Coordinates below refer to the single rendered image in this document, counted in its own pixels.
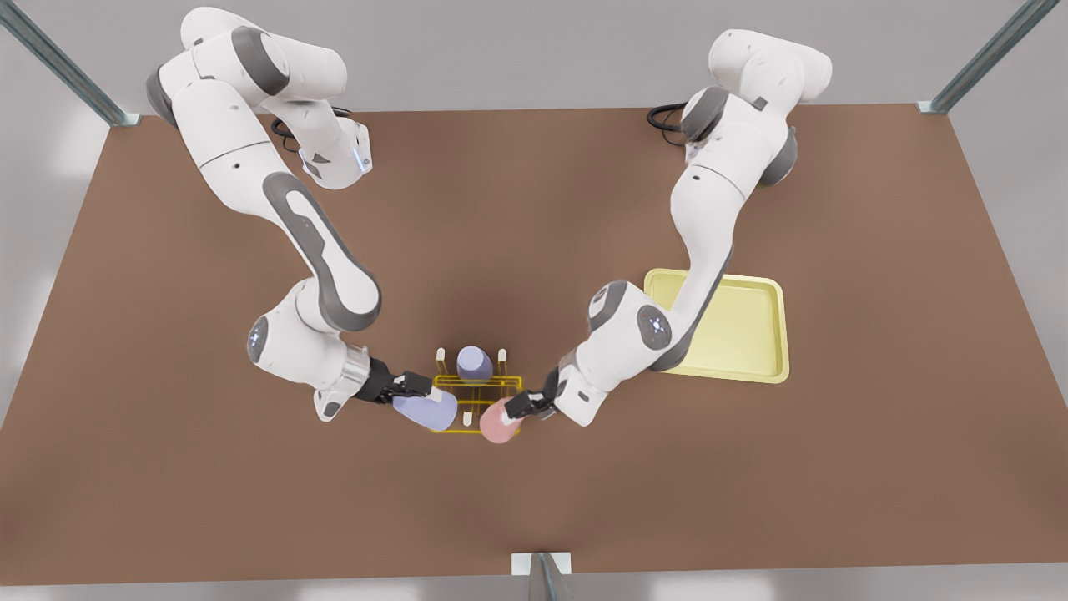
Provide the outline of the pale yellow tray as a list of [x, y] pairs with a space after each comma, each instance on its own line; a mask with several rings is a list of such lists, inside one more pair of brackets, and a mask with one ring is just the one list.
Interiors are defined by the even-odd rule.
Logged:
[[784, 292], [774, 280], [723, 275], [694, 326], [684, 359], [660, 371], [763, 384], [789, 376]]

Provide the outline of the silver frame post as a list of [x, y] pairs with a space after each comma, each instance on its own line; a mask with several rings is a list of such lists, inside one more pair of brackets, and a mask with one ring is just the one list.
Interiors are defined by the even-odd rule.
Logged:
[[1061, 0], [1025, 0], [1010, 19], [976, 51], [965, 66], [934, 95], [931, 100], [915, 104], [920, 114], [945, 115], [961, 102], [1000, 61], [1030, 33], [1045, 16], [1061, 4]]
[[114, 102], [14, 0], [0, 0], [0, 23], [107, 125], [110, 127], [139, 125], [141, 115], [122, 110], [117, 102]]
[[527, 578], [527, 601], [575, 601], [565, 581], [565, 575], [572, 574], [572, 553], [514, 553], [511, 574]]

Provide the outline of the lavender cup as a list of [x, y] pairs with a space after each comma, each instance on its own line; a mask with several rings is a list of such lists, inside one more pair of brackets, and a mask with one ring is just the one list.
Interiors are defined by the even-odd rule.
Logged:
[[465, 346], [456, 358], [456, 374], [470, 385], [484, 384], [494, 376], [493, 361], [478, 346]]
[[442, 432], [456, 418], [457, 399], [447, 391], [435, 388], [430, 398], [427, 396], [394, 396], [392, 406], [405, 418], [412, 420], [417, 425], [428, 430]]

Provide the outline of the pink cup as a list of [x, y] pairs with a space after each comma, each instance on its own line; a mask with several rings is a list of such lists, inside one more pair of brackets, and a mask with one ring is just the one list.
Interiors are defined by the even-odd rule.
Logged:
[[508, 416], [506, 404], [511, 399], [512, 396], [497, 400], [481, 414], [480, 430], [486, 440], [502, 444], [518, 433], [522, 418], [514, 420]]

